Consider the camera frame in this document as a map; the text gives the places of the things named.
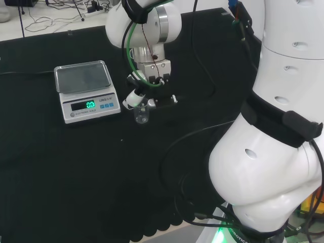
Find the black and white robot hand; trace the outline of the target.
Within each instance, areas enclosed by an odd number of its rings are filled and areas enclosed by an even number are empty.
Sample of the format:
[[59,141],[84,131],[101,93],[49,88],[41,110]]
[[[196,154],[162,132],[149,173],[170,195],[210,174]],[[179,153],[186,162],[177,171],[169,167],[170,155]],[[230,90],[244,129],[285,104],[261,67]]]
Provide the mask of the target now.
[[178,103],[179,98],[171,93],[169,85],[153,88],[143,84],[135,74],[134,77],[131,74],[127,77],[126,84],[128,87],[133,86],[133,90],[123,101],[126,109],[133,110],[141,104],[148,105],[150,109],[156,109]]

